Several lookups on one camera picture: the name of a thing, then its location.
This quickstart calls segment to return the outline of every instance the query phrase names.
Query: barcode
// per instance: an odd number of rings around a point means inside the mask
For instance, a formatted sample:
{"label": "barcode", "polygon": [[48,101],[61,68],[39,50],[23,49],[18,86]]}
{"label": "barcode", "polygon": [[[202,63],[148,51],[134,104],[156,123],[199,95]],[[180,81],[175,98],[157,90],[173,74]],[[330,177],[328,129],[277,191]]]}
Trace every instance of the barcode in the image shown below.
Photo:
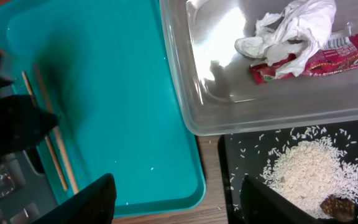
{"label": "barcode", "polygon": [[349,45],[350,43],[351,41],[348,37],[330,39],[327,41],[323,50],[340,49],[341,47]]}

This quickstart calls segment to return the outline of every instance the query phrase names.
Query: teal tray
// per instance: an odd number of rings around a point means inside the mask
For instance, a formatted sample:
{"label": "teal tray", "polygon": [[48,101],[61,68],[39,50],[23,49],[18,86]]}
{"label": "teal tray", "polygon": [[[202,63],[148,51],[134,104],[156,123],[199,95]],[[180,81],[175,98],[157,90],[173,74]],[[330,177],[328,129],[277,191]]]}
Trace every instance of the teal tray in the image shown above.
{"label": "teal tray", "polygon": [[[0,7],[0,49],[12,57],[14,91],[27,94],[26,71],[44,107],[39,65],[79,188],[112,173],[116,217],[201,202],[200,157],[181,117],[157,0],[16,0]],[[63,203],[72,189],[63,191],[44,142],[39,153]]]}

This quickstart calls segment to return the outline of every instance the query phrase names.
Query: wooden table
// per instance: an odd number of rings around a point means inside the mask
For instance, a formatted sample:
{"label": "wooden table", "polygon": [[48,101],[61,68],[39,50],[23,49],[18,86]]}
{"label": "wooden table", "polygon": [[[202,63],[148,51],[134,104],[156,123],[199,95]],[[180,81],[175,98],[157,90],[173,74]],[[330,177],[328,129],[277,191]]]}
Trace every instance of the wooden table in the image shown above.
{"label": "wooden table", "polygon": [[[0,6],[9,0],[0,0]],[[207,191],[204,200],[196,208],[185,212],[146,215],[141,217],[118,218],[114,224],[227,224],[221,167],[218,156],[219,136],[199,137],[198,146],[203,162]]]}

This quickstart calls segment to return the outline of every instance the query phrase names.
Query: wooden chopstick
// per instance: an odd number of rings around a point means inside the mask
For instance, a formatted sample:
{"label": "wooden chopstick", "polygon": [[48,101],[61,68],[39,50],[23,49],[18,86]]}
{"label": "wooden chopstick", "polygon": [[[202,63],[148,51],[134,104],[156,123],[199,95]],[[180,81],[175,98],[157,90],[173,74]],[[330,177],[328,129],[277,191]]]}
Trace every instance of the wooden chopstick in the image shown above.
{"label": "wooden chopstick", "polygon": [[[23,76],[25,86],[27,87],[27,91],[29,92],[29,95],[31,96],[32,104],[34,105],[34,107],[38,107],[37,100],[35,99],[34,92],[32,91],[32,87],[30,85],[29,79],[27,78],[25,71],[22,72],[22,76]],[[59,160],[57,159],[56,152],[55,152],[55,150],[53,150],[53,145],[52,145],[52,142],[50,141],[49,135],[45,136],[45,142],[47,142],[49,153],[52,156],[52,161],[53,161],[53,164],[55,164],[55,168],[57,170],[57,174],[59,176],[60,182],[62,183],[63,190],[67,191],[67,189],[68,189],[67,182],[66,182],[65,176],[63,175],[62,168],[60,167]]]}
{"label": "wooden chopstick", "polygon": [[[46,105],[47,109],[49,110],[49,112],[54,113],[52,102],[50,101],[50,98],[49,98],[48,90],[45,87],[44,80],[42,78],[42,75],[41,75],[41,72],[40,72],[38,66],[35,66],[34,70],[35,70],[35,77],[38,80],[38,84],[40,87],[41,95],[44,97],[45,105]],[[55,135],[55,139],[57,142],[57,146],[60,150],[60,154],[62,155],[63,163],[65,165],[66,172],[68,175],[68,180],[70,181],[70,184],[71,184],[71,187],[73,188],[74,194],[77,194],[79,192],[78,185],[74,178],[74,172],[73,172],[73,169],[71,168],[70,161],[68,160],[66,147],[63,142],[62,135],[60,134],[60,128],[58,126],[54,127],[53,133]]]}

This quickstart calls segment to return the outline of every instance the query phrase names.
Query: gray plastic box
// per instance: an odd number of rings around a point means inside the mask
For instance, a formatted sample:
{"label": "gray plastic box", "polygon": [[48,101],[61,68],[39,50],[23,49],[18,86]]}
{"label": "gray plastic box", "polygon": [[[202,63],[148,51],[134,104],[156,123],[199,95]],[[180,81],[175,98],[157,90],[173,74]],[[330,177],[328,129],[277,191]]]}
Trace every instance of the gray plastic box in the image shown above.
{"label": "gray plastic box", "polygon": [[[183,119],[205,136],[358,119],[358,69],[257,85],[234,42],[290,0],[160,0],[167,55]],[[337,0],[333,32],[352,24],[358,1]]]}

